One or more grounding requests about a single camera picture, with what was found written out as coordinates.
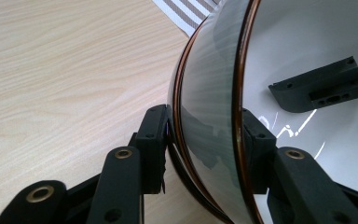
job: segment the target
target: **gray and white striped fabric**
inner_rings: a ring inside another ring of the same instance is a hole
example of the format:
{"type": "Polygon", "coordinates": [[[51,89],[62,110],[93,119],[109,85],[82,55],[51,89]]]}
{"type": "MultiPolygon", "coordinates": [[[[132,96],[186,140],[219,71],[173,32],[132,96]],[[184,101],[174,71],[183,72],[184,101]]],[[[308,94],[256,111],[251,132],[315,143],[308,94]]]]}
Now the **gray and white striped fabric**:
{"type": "Polygon", "coordinates": [[[153,0],[188,36],[213,11],[220,0],[153,0]]]}

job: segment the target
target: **copper rim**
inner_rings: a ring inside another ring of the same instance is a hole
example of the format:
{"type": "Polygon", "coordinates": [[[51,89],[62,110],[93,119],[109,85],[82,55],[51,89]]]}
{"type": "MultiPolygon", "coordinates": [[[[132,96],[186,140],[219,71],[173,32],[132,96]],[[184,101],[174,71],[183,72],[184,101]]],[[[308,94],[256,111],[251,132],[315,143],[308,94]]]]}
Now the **copper rim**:
{"type": "Polygon", "coordinates": [[[239,43],[237,45],[237,55],[234,65],[234,78],[232,85],[232,142],[234,147],[235,162],[237,166],[238,179],[240,180],[242,197],[245,200],[246,207],[254,223],[263,223],[260,213],[255,203],[255,197],[251,188],[246,164],[245,145],[242,142],[242,93],[243,79],[245,72],[246,53],[251,37],[252,26],[255,21],[255,14],[260,5],[260,0],[249,1],[249,7],[246,10],[242,22],[239,43]]]}
{"type": "Polygon", "coordinates": [[[205,19],[197,28],[195,33],[190,37],[189,41],[187,42],[187,45],[182,53],[181,59],[179,60],[179,64],[177,66],[174,85],[173,85],[173,94],[172,94],[172,114],[173,114],[173,129],[176,136],[176,143],[179,148],[179,154],[184,161],[185,168],[187,172],[189,173],[191,179],[199,189],[199,191],[203,194],[203,196],[209,201],[210,204],[212,204],[216,209],[218,209],[222,214],[225,214],[224,211],[220,208],[220,206],[217,204],[217,202],[214,200],[214,198],[211,196],[209,191],[205,188],[202,181],[200,180],[199,174],[196,172],[196,169],[194,167],[193,161],[190,159],[190,155],[188,154],[188,151],[186,149],[186,142],[185,138],[183,136],[182,132],[182,122],[180,120],[181,118],[181,91],[182,91],[182,81],[183,76],[185,72],[187,57],[191,51],[191,48],[193,46],[194,41],[196,40],[196,37],[202,27],[202,24],[206,21],[205,19]]]}
{"type": "MultiPolygon", "coordinates": [[[[232,137],[233,137],[233,149],[234,149],[234,155],[235,155],[235,161],[236,161],[236,167],[237,167],[237,173],[238,178],[241,185],[241,193],[242,197],[245,201],[245,205],[248,209],[248,213],[251,216],[251,219],[254,223],[263,223],[263,220],[260,216],[260,213],[257,209],[255,198],[251,189],[250,180],[246,177],[247,176],[247,166],[246,166],[246,157],[244,155],[244,144],[242,142],[242,118],[241,118],[241,111],[242,111],[242,84],[243,84],[243,77],[244,77],[244,67],[245,67],[245,60],[246,60],[246,52],[249,45],[249,40],[251,36],[251,30],[252,25],[255,20],[255,14],[257,12],[258,6],[260,5],[260,0],[254,0],[249,2],[249,6],[247,7],[247,10],[245,12],[244,21],[242,23],[241,32],[240,32],[240,38],[239,38],[239,44],[237,46],[237,55],[235,59],[235,66],[234,66],[234,77],[233,77],[233,91],[232,91],[232,108],[231,108],[231,115],[232,115],[232,137]]],[[[208,201],[208,205],[214,206],[217,211],[224,214],[224,217],[226,217],[226,214],[223,212],[223,210],[220,208],[220,206],[217,204],[217,202],[213,199],[211,194],[208,192],[208,190],[203,185],[202,181],[200,180],[200,177],[198,173],[195,170],[195,167],[193,165],[193,162],[188,154],[188,151],[186,149],[186,142],[183,137],[182,133],[182,126],[181,126],[181,120],[180,120],[180,96],[181,96],[181,89],[182,89],[182,81],[183,81],[183,75],[186,67],[186,60],[189,55],[189,52],[191,51],[191,48],[193,46],[193,43],[197,37],[197,34],[200,31],[202,24],[199,26],[199,28],[196,30],[196,32],[190,37],[185,50],[181,56],[181,59],[179,61],[179,64],[177,66],[176,76],[174,80],[174,89],[173,89],[173,95],[172,95],[172,114],[173,114],[173,128],[177,140],[177,146],[178,151],[180,154],[180,157],[184,161],[185,167],[179,167],[176,168],[176,166],[181,163],[180,160],[177,158],[177,155],[173,155],[170,152],[170,155],[176,159],[179,162],[175,165],[175,169],[181,170],[178,171],[186,174],[189,174],[191,178],[188,178],[187,175],[181,176],[182,181],[184,181],[186,187],[189,189],[191,186],[194,186],[197,188],[196,193],[202,194],[202,196],[208,201]]]]}
{"type": "Polygon", "coordinates": [[[176,173],[179,175],[182,183],[185,185],[186,189],[191,193],[191,195],[210,213],[215,217],[219,218],[221,221],[227,224],[233,224],[234,222],[229,219],[229,217],[223,213],[221,210],[217,209],[213,204],[211,204],[204,195],[199,191],[197,186],[193,183],[190,176],[188,176],[185,167],[179,159],[179,155],[176,153],[175,147],[172,142],[168,143],[168,152],[172,160],[173,167],[175,168],[176,173]]]}

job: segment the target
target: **wood grain surface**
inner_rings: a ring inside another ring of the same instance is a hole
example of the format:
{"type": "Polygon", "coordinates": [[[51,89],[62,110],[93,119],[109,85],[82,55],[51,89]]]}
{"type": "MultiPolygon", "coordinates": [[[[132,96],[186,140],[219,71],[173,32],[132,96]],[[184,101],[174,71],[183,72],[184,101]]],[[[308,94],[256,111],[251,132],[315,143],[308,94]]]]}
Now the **wood grain surface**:
{"type": "MultiPolygon", "coordinates": [[[[100,173],[166,103],[186,41],[150,0],[0,1],[0,212],[39,180],[69,189],[100,173]]],[[[165,178],[145,223],[219,223],[170,160],[165,178]]]]}

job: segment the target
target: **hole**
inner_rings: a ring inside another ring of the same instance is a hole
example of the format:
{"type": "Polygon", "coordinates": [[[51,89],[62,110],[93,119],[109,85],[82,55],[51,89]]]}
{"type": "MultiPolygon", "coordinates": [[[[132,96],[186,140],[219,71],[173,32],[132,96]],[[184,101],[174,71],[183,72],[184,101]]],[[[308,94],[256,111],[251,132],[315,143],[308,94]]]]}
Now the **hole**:
{"type": "Polygon", "coordinates": [[[296,151],[289,151],[288,152],[289,155],[291,155],[292,157],[296,157],[296,158],[299,158],[301,156],[300,153],[296,152],[296,151]]]}
{"type": "Polygon", "coordinates": [[[339,96],[332,96],[332,97],[330,97],[330,98],[327,99],[327,102],[333,104],[333,103],[336,103],[336,102],[338,102],[338,101],[340,101],[340,100],[341,100],[341,97],[339,97],[339,96]]]}
{"type": "Polygon", "coordinates": [[[126,159],[132,155],[132,151],[128,149],[121,149],[115,152],[115,157],[118,159],[126,159]]]}
{"type": "Polygon", "coordinates": [[[105,213],[105,221],[115,222],[121,217],[121,211],[119,209],[111,209],[105,213]]]}
{"type": "Polygon", "coordinates": [[[354,59],[348,59],[347,60],[347,64],[351,64],[351,63],[354,63],[354,59]]]}
{"type": "Polygon", "coordinates": [[[48,195],[48,189],[40,189],[34,193],[34,198],[42,198],[48,195]]]}
{"type": "Polygon", "coordinates": [[[333,219],[339,223],[351,223],[351,219],[341,212],[333,212],[333,219]]]}
{"type": "Polygon", "coordinates": [[[45,185],[32,190],[25,198],[28,203],[40,203],[48,199],[54,193],[54,188],[50,185],[45,185]]]}
{"type": "Polygon", "coordinates": [[[129,151],[124,151],[124,150],[118,152],[118,155],[121,157],[128,156],[129,154],[130,154],[129,151]]]}
{"type": "Polygon", "coordinates": [[[284,153],[286,154],[286,156],[296,160],[302,160],[305,158],[302,152],[293,149],[287,150],[284,153]]]}

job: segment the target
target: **screw hole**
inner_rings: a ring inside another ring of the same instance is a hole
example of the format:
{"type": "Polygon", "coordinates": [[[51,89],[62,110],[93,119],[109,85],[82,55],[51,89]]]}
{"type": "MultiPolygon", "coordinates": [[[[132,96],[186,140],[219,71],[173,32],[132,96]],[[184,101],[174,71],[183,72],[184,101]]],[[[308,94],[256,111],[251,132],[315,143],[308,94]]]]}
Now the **screw hole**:
{"type": "Polygon", "coordinates": [[[305,158],[304,154],[297,150],[287,150],[284,153],[286,154],[286,156],[296,160],[302,160],[305,158]]]}
{"type": "Polygon", "coordinates": [[[327,99],[327,102],[328,103],[337,103],[337,102],[339,102],[341,100],[341,97],[339,97],[339,96],[332,96],[332,97],[330,97],[330,98],[328,98],[327,99]]]}
{"type": "Polygon", "coordinates": [[[116,208],[107,211],[104,216],[105,221],[110,222],[110,223],[119,220],[120,217],[121,217],[121,211],[116,208]]]}
{"type": "Polygon", "coordinates": [[[132,155],[132,151],[128,149],[121,149],[115,153],[115,157],[118,159],[126,159],[132,155]]]}
{"type": "Polygon", "coordinates": [[[34,198],[41,198],[48,195],[48,189],[40,189],[34,193],[34,198]]]}
{"type": "Polygon", "coordinates": [[[130,153],[128,151],[119,151],[118,155],[119,156],[128,156],[130,153]]]}
{"type": "Polygon", "coordinates": [[[54,193],[54,188],[50,185],[42,186],[32,190],[26,197],[28,203],[40,203],[45,201],[54,193]]]}

